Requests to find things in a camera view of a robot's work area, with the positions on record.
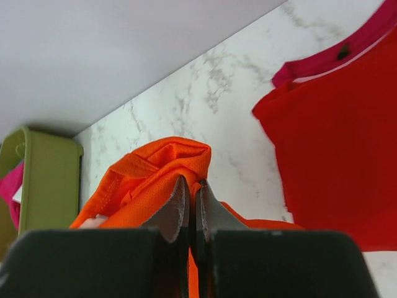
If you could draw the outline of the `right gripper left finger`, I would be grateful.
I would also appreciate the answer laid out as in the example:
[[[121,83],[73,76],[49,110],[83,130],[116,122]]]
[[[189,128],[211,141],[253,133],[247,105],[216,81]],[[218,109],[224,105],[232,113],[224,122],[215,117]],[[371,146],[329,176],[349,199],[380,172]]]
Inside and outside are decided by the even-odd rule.
[[[2,297],[187,297],[189,188],[138,228],[36,230],[1,266]]]

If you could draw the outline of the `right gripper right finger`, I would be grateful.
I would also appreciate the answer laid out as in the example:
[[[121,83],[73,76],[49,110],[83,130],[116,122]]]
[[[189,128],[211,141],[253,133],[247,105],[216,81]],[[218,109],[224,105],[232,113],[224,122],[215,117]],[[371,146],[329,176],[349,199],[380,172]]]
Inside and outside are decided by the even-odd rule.
[[[327,230],[249,228],[206,180],[196,195],[200,297],[377,297],[357,245]]]

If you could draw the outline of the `orange t shirt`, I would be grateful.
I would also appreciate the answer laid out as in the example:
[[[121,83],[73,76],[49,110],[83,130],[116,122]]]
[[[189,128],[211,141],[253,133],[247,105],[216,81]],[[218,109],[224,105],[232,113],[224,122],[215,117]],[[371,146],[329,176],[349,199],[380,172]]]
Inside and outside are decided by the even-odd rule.
[[[294,223],[245,219],[227,203],[217,201],[205,181],[211,157],[209,145],[182,137],[163,138],[137,148],[108,168],[71,228],[83,228],[101,216],[105,220],[99,228],[139,227],[166,204],[177,180],[184,177],[193,227],[205,237],[219,229],[300,229]]]

